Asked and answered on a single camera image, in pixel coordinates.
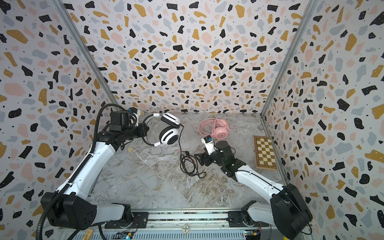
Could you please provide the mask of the wooden tile on rail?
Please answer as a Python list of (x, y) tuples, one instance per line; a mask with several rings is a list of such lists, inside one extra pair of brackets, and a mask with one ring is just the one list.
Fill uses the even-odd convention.
[(190, 227), (189, 227), (187, 224), (185, 224), (185, 225), (182, 227), (182, 232), (183, 232), (184, 234), (187, 234), (189, 231), (190, 231)]

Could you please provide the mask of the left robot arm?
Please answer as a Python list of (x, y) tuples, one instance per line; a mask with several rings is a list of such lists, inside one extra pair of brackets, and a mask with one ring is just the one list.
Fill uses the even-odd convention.
[(145, 135), (145, 125), (139, 123), (141, 112), (135, 108), (111, 112), (110, 123), (97, 132), (91, 149), (70, 177), (53, 193), (41, 199), (44, 209), (38, 223), (42, 230), (45, 221), (54, 227), (85, 230), (88, 227), (111, 223), (118, 228), (133, 224), (130, 205), (93, 205), (87, 197), (96, 185), (107, 161), (125, 142)]

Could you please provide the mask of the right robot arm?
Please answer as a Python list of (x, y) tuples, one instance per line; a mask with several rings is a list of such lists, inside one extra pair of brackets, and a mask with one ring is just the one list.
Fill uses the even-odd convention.
[(284, 237), (293, 240), (313, 220), (296, 186), (284, 186), (257, 173), (234, 156), (227, 141), (215, 143), (211, 136), (201, 141), (205, 152), (194, 156), (202, 166), (218, 165), (228, 178), (249, 187), (268, 201), (268, 204), (250, 201), (240, 211), (229, 213), (231, 226), (253, 228), (257, 224), (266, 223), (274, 225)]

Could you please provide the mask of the wooden block at rail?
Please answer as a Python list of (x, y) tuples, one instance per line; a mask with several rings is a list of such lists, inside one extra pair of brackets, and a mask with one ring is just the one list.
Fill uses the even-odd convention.
[(92, 229), (87, 229), (85, 231), (85, 234), (83, 235), (82, 237), (82, 240), (91, 240), (92, 236), (93, 236), (93, 233), (94, 233), (94, 230)]

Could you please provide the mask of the pink headphones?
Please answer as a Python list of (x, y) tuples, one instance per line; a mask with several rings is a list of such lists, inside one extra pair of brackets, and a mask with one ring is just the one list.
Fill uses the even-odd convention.
[(214, 140), (226, 139), (229, 131), (229, 124), (224, 119), (207, 118), (198, 125), (198, 132), (202, 137), (211, 136)]

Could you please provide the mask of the wooden chessboard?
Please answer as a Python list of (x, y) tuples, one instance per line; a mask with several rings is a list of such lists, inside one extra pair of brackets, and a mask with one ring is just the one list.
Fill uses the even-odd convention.
[(276, 171), (278, 169), (273, 142), (270, 138), (254, 136), (256, 168)]

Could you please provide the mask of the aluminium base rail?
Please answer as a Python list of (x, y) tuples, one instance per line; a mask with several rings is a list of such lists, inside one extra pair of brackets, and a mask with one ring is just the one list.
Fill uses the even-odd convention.
[[(231, 226), (229, 213), (239, 209), (158, 209), (133, 210), (133, 224), (118, 228), (115, 224), (90, 227), (91, 240), (283, 240), (274, 225)], [(187, 224), (190, 231), (182, 232)], [(74, 238), (81, 240), (85, 231)]]

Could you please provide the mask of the white black headphones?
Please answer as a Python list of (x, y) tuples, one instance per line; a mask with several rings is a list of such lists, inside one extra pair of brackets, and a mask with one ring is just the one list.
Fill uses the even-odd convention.
[[(160, 134), (159, 134), (159, 141), (152, 144), (147, 139), (147, 132), (149, 131), (148, 123), (150, 120), (154, 118), (160, 118), (160, 120), (164, 123), (166, 123), (168, 126), (164, 128)], [(144, 127), (145, 127), (145, 135), (142, 137), (142, 140), (145, 144), (149, 146), (170, 146), (174, 144), (180, 137), (179, 128), (183, 127), (183, 125), (180, 122), (180, 119), (173, 114), (170, 113), (154, 113), (149, 116), (147, 116), (143, 121)]]

